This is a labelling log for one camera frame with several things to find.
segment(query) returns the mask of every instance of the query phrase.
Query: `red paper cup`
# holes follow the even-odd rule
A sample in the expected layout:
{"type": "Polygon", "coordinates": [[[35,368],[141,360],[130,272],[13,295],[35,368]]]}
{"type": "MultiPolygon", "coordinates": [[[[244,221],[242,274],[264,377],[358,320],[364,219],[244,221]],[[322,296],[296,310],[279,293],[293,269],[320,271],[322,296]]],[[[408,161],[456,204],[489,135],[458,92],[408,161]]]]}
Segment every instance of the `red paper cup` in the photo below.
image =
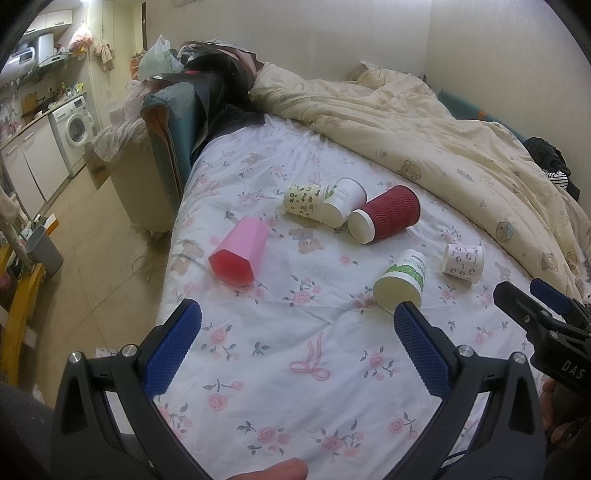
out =
{"type": "Polygon", "coordinates": [[[421,217],[421,204],[404,185],[375,198],[349,216],[349,231],[360,244],[383,240],[415,225],[421,217]]]}

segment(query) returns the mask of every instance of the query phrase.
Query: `washing machine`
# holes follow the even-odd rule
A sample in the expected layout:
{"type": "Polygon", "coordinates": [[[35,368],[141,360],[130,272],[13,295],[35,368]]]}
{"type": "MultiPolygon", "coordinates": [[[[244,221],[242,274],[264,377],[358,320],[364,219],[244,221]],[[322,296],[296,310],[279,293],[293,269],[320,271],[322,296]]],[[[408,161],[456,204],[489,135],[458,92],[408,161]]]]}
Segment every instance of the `washing machine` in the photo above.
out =
{"type": "Polygon", "coordinates": [[[94,120],[86,108],[86,100],[83,96],[71,100],[53,111],[49,120],[70,178],[73,178],[84,167],[84,145],[95,137],[94,120]]]}

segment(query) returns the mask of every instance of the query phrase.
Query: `gray trash bin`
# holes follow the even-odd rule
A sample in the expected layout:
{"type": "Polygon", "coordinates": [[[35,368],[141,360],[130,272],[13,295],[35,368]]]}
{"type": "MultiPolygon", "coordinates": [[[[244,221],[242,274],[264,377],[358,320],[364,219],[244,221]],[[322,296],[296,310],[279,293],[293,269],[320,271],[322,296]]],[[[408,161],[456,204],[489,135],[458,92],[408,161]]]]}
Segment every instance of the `gray trash bin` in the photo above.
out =
{"type": "Polygon", "coordinates": [[[47,275],[52,277],[64,263],[64,257],[61,256],[56,246],[45,233],[45,227],[40,225],[27,241],[27,253],[35,263],[45,266],[47,275]]]}

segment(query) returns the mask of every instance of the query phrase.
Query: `hanging towel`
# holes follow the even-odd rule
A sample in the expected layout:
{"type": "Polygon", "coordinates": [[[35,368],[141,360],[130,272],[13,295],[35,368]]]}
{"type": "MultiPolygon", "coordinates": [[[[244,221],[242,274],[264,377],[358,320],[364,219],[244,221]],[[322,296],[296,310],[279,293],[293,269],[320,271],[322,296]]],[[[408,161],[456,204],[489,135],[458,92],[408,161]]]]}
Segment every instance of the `hanging towel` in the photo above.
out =
{"type": "Polygon", "coordinates": [[[103,62],[103,70],[110,72],[115,68],[113,60],[115,59],[115,52],[106,40],[101,40],[95,47],[95,55],[100,57],[103,62]]]}

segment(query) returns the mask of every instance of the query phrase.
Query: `white plastic bag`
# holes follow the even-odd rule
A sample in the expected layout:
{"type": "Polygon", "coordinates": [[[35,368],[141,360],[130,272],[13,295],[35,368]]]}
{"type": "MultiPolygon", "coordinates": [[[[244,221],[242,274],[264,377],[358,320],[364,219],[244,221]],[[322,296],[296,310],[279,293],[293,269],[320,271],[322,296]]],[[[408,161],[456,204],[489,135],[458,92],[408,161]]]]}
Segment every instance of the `white plastic bag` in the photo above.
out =
{"type": "Polygon", "coordinates": [[[130,80],[127,82],[127,91],[129,92],[129,95],[125,99],[123,112],[125,114],[125,119],[130,120],[139,117],[142,111],[144,98],[151,90],[148,85],[145,85],[142,82],[130,80]]]}
{"type": "Polygon", "coordinates": [[[160,73],[180,73],[184,69],[170,52],[170,42],[162,35],[139,63],[138,80],[143,82],[160,73]]]}

